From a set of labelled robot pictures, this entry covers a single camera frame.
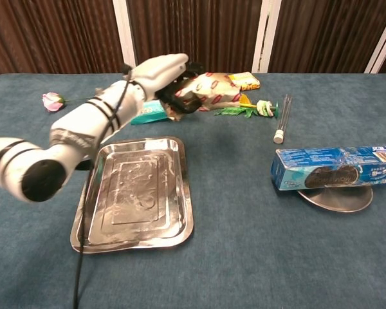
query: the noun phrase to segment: rectangular tray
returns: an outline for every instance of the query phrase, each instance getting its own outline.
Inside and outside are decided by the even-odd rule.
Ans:
[[[193,231],[183,143],[174,137],[109,144],[98,153],[85,208],[83,253],[171,247]],[[85,187],[70,242],[80,250]]]

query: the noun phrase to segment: pink rose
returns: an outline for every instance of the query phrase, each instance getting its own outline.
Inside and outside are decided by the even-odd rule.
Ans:
[[[43,105],[49,112],[56,112],[65,107],[65,100],[56,92],[49,92],[43,95]]]

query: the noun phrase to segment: white robotic arm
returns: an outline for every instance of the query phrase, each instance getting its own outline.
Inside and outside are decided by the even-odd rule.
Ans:
[[[0,187],[22,201],[46,201],[69,180],[76,166],[91,156],[97,141],[105,142],[142,110],[143,102],[179,78],[188,57],[171,54],[151,58],[86,103],[58,119],[50,129],[46,150],[19,138],[0,138]],[[107,133],[101,137],[114,110],[120,104]]]

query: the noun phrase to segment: oreo package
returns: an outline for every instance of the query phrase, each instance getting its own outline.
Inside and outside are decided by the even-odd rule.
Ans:
[[[279,190],[386,185],[386,146],[278,149],[270,172]]]

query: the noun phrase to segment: test tube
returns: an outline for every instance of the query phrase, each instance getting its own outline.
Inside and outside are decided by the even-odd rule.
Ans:
[[[293,98],[289,95],[286,95],[284,97],[282,116],[279,120],[279,124],[277,126],[275,136],[273,137],[273,141],[276,144],[283,143],[284,133],[286,132],[286,126],[288,125],[288,121],[289,121],[290,107],[291,107],[292,100]]]

